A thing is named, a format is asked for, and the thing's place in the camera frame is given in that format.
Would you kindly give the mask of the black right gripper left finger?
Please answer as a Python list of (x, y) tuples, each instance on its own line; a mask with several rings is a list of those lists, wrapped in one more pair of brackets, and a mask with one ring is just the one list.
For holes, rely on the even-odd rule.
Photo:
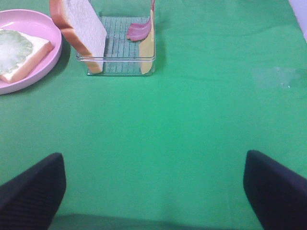
[(0, 187), (2, 230), (47, 230), (66, 191), (64, 158), (52, 153)]

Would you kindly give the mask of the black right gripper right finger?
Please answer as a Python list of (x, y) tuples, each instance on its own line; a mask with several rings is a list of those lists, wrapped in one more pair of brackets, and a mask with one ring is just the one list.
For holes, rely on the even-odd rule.
[(265, 230), (307, 228), (307, 180), (257, 150), (246, 156), (243, 187)]

